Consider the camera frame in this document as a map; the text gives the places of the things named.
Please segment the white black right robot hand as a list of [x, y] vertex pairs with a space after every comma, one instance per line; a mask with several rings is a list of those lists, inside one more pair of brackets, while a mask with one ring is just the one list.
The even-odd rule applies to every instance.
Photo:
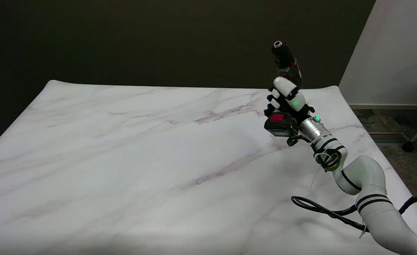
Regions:
[[306, 99], [300, 89], [290, 80], [284, 77], [277, 77], [273, 81], [273, 88], [269, 89], [269, 101], [264, 115], [269, 117], [274, 112], [288, 113], [301, 125], [306, 119], [315, 113], [313, 107], [306, 103]]

